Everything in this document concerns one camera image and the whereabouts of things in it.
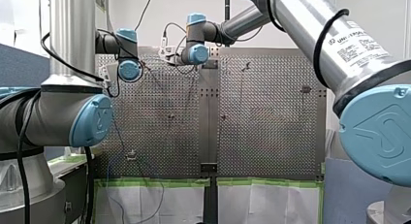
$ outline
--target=printed label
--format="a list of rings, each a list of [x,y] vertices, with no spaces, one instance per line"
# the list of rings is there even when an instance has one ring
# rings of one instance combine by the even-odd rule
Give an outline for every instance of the printed label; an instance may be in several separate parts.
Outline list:
[[[347,32],[328,38],[325,48],[335,52],[354,73],[360,73],[362,66],[370,60],[390,55],[361,28],[351,28]]]

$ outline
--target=perforated metal panel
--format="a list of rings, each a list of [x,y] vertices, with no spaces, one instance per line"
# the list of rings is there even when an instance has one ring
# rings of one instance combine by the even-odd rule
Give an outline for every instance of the perforated metal panel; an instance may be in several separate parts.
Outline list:
[[[199,143],[200,110],[207,109],[199,106],[199,73],[183,76],[159,60],[156,48],[139,48],[139,54],[151,70],[136,83],[120,82],[114,111],[125,149],[112,126],[99,176],[111,161],[111,176],[199,177],[200,154],[215,150]],[[326,91],[310,63],[297,49],[221,48],[219,57],[218,176],[318,178]],[[112,62],[100,56],[99,66]],[[140,164],[125,160],[132,149]]]
[[[99,66],[114,62],[112,56],[99,57]],[[198,73],[182,75],[160,61],[155,48],[139,48],[139,57],[150,70],[136,83],[121,81],[120,96],[113,99],[125,148],[112,125],[98,175],[106,176],[111,162],[111,176],[199,177]],[[111,93],[116,92],[115,84]],[[125,159],[132,150],[138,161]]]
[[[222,48],[220,57],[218,175],[315,179],[326,91],[310,63],[297,49]]]

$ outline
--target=blue panel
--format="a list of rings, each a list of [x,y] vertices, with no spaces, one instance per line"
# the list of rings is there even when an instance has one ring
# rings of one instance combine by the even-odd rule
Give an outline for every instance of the blue panel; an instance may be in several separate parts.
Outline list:
[[[392,186],[353,162],[326,160],[324,224],[364,224],[366,208],[386,199]]]
[[[208,61],[207,47],[197,44],[189,49],[188,60],[193,65],[200,65]]]
[[[70,146],[93,146],[101,142],[110,129],[111,100],[103,94],[95,95],[84,104],[70,131]]]
[[[0,74],[0,86],[40,87],[49,75],[49,60],[0,44]]]
[[[411,85],[370,89],[345,108],[340,137],[348,156],[369,174],[411,186]]]
[[[187,25],[193,25],[199,22],[206,22],[206,16],[200,13],[193,13],[187,17]]]
[[[116,35],[130,42],[137,42],[137,33],[133,29],[120,28],[117,30]]]

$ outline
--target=light blue joint cap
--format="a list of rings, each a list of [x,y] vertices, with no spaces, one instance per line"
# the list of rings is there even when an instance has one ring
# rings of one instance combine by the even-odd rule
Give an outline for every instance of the light blue joint cap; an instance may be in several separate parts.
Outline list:
[[[107,135],[112,120],[111,99],[99,94],[84,104],[70,131],[70,146],[93,146]]]
[[[6,96],[18,93],[19,91],[30,89],[32,87],[14,86],[14,87],[0,87],[0,99]]]
[[[341,143],[364,171],[411,187],[411,85],[375,87],[353,99],[340,119]]]
[[[192,13],[187,17],[187,25],[193,25],[199,22],[206,22],[206,16],[201,13]]]
[[[193,65],[206,63],[208,61],[208,49],[201,44],[196,44],[189,49],[188,60]]]
[[[120,28],[117,30],[117,33],[115,35],[124,38],[130,42],[137,42],[137,33],[133,29]]]
[[[141,72],[140,64],[132,61],[126,60],[121,62],[118,68],[118,75],[121,77],[122,80],[126,81],[134,81],[136,80]]]

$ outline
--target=black pole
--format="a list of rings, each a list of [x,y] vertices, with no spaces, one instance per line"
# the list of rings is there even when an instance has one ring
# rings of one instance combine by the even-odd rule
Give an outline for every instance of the black pole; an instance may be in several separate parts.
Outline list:
[[[230,19],[230,0],[226,0],[226,5],[225,5],[225,20]]]

